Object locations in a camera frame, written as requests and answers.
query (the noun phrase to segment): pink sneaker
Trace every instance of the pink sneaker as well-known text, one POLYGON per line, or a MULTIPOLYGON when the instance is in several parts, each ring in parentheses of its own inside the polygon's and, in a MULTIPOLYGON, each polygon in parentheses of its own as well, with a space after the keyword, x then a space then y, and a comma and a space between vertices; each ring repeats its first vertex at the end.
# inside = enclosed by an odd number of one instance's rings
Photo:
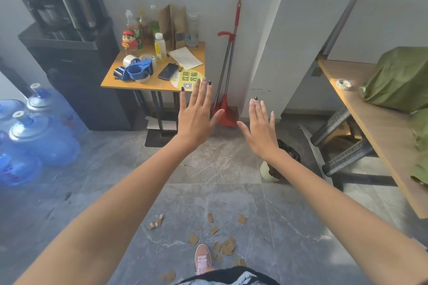
POLYGON ((195 252, 196 275, 204 273, 206 268, 211 267, 211 253, 204 244, 198 245, 195 252))

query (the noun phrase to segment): water jug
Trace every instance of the water jug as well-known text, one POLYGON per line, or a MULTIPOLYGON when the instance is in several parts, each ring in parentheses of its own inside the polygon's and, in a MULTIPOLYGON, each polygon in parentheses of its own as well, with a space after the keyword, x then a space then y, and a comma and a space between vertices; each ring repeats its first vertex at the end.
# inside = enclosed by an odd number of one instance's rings
POLYGON ((27 108, 31 113, 59 117, 60 121, 65 126, 68 126, 74 135, 87 130, 85 123, 83 123, 64 96, 54 89, 42 88, 39 83, 33 83, 30 87, 35 93, 34 96, 27 99, 27 108))
POLYGON ((16 123, 16 119, 12 117, 14 112, 24 110, 25 104, 16 99, 0 100, 0 130, 9 131, 16 123))
POLYGON ((62 167, 77 159, 79 142, 69 128, 52 116, 28 114, 20 110, 13 114, 18 120, 9 130, 9 137, 31 150, 41 163, 62 167))
POLYGON ((40 173, 41 162, 29 150, 0 131, 0 181, 8 186, 24 184, 40 173))

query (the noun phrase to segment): desk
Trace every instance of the desk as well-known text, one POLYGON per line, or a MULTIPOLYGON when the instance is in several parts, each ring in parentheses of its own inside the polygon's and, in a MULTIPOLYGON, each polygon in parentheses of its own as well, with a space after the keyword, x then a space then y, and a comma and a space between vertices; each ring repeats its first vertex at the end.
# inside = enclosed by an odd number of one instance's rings
MULTIPOLYGON (((195 48, 188 47, 190 52, 203 64, 195 67, 193 70, 200 72, 205 77, 205 42, 200 42, 199 45, 195 48)), ((140 56, 143 54, 156 55, 154 50, 154 45, 144 45, 141 50, 138 50, 136 56, 140 56)), ((104 77, 103 82, 101 82, 101 87, 104 88, 118 88, 118 89, 132 89, 136 95, 136 98, 140 102, 140 105, 144 111, 144 115, 150 115, 148 110, 146 101, 142 94, 142 90, 150 90, 152 94, 154 108, 156 110, 156 117, 158 119, 159 130, 150 130, 150 137, 147 136, 147 140, 157 140, 152 143, 151 146, 158 145, 158 147, 162 147, 168 142, 168 135, 176 134, 176 131, 164 131, 162 126, 162 119, 170 119, 172 116, 165 112, 163 108, 163 100, 161 91, 169 91, 173 93, 174 97, 174 107, 175 111, 179 110, 179 89, 174 87, 169 80, 163 80, 158 78, 158 74, 165 68, 168 63, 174 63, 174 58, 167 57, 166 60, 157 60, 157 66, 154 68, 154 73, 150 77, 150 80, 146 83, 139 83, 136 81, 122 81, 119 79, 115 79, 113 76, 113 72, 116 68, 123 66, 123 58, 126 56, 125 50, 121 50, 119 54, 116 56, 115 61, 111 65, 109 71, 104 77)))
POLYGON ((375 65, 332 61, 325 57, 320 57, 318 64, 391 172, 413 210, 419 218, 428 218, 428 186, 421 185, 410 177, 420 153, 414 147, 414 137, 408 123, 409 115, 368 104, 358 92, 358 88, 374 75, 375 65), (349 80, 353 86, 352 91, 338 88, 336 80, 339 78, 349 80))

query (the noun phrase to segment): hand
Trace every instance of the hand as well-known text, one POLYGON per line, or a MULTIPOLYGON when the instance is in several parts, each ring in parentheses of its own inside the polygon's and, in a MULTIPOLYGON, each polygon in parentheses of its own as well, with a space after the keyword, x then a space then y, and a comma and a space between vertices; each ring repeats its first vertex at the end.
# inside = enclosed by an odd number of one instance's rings
POLYGON ((275 133, 275 114, 270 113, 270 122, 266 113, 265 103, 251 99, 249 101, 249 128, 243 122, 237 122, 247 140, 251 151, 264 161, 278 149, 275 133))
POLYGON ((220 109, 210 120, 211 93, 211 81, 208 82, 204 78, 201 85, 201 80, 198 79, 193 87, 189 106, 187 107, 185 89, 181 88, 177 137, 188 144, 191 151, 196 150, 208 139, 214 126, 224 113, 224 109, 220 109))

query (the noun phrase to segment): figurine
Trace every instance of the figurine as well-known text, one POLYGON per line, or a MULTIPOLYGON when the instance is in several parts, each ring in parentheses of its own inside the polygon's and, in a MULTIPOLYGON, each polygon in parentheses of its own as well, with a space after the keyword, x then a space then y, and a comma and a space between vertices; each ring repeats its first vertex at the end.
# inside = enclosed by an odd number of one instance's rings
POLYGON ((123 31, 122 46, 125 49, 136 49, 138 41, 135 39, 135 33, 132 30, 123 31))

